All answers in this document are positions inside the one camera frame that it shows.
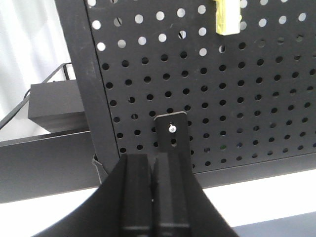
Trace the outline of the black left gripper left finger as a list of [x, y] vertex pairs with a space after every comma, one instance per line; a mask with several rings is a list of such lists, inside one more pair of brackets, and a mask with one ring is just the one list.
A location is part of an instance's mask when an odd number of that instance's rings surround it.
[[123, 155], [92, 196], [37, 236], [149, 237], [150, 185], [147, 155]]

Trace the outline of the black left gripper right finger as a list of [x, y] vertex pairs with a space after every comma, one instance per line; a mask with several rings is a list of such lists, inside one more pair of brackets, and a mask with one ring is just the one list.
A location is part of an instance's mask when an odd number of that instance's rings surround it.
[[181, 155], [160, 153], [154, 166], [154, 236], [236, 237]]

